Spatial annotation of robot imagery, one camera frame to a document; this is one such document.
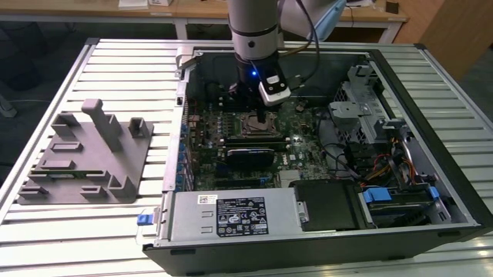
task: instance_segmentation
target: wooden desk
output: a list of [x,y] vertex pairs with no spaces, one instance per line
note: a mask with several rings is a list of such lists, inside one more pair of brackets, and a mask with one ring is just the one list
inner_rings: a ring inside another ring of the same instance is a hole
[[[119,10],[118,0],[0,0],[0,20],[90,23],[173,23],[178,39],[187,39],[187,24],[228,24],[226,0],[174,0],[169,7]],[[408,16],[377,8],[345,10],[338,27],[385,29],[381,43],[392,43]]]
[[[228,24],[228,2],[226,0],[178,0],[175,16],[179,18],[177,30],[182,30],[187,24]],[[346,9],[341,16],[337,27],[346,28],[380,28],[385,29],[380,43],[392,43],[408,21],[405,13],[392,14],[385,12],[385,0],[377,0],[376,7]]]

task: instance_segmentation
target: open computer tower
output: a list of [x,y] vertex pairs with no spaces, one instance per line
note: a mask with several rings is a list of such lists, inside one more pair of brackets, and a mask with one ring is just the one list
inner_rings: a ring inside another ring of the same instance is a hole
[[[286,76],[314,54],[281,62]],[[493,217],[381,52],[324,49],[261,122],[229,93],[233,49],[183,71],[158,238],[171,275],[405,259]]]

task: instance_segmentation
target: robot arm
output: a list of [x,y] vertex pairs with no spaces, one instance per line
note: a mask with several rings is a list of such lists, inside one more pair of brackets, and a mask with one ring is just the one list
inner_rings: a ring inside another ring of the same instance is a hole
[[276,106],[292,95],[278,64],[278,1],[230,0],[229,14],[240,73],[236,93],[260,94],[264,104]]
[[[334,1],[328,0],[308,2],[312,10],[309,13],[316,15],[320,22],[324,17],[332,18],[330,33],[346,0],[337,0],[336,5]],[[285,14],[281,17],[284,28],[298,35],[305,33],[312,37],[313,29],[297,0],[281,0],[280,6],[278,0],[229,0],[230,29],[240,75],[240,81],[230,89],[230,93],[233,97],[242,99],[258,114],[266,108],[285,102],[292,95],[278,63],[278,11]]]

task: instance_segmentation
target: aluminum extrusion table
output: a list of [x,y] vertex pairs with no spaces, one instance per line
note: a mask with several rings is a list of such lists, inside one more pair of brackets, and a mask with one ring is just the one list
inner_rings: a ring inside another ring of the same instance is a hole
[[[194,46],[232,42],[90,40],[62,84],[19,161],[0,189],[2,276],[167,276],[139,244],[153,242],[154,226],[138,229],[137,216],[159,205],[177,89],[177,56]],[[296,47],[301,43],[286,43]],[[413,45],[334,44],[325,48],[378,48],[437,131],[487,205],[493,208],[493,124],[427,50]],[[62,111],[79,112],[86,98],[102,98],[121,121],[155,124],[139,199],[117,205],[19,205],[14,201],[42,157]],[[391,107],[396,104],[389,99]],[[491,276],[493,238],[444,245],[413,259],[277,269],[236,276]]]

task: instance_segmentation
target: floor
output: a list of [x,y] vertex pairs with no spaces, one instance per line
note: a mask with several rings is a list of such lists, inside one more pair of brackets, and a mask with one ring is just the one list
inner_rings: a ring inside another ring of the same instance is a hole
[[[226,25],[190,25],[190,39],[230,39]],[[27,91],[14,91],[0,82],[0,94],[8,100],[42,100],[50,102],[70,71],[73,63],[89,37],[127,39],[175,39],[171,24],[77,24],[40,23],[39,29],[47,38],[48,54],[34,58],[34,64],[43,82]],[[12,44],[0,33],[0,53]],[[493,119],[493,50],[481,57],[460,84],[472,99]],[[24,145],[48,107],[47,102],[14,102],[15,118],[0,117],[0,185],[7,178],[10,165],[15,164]]]

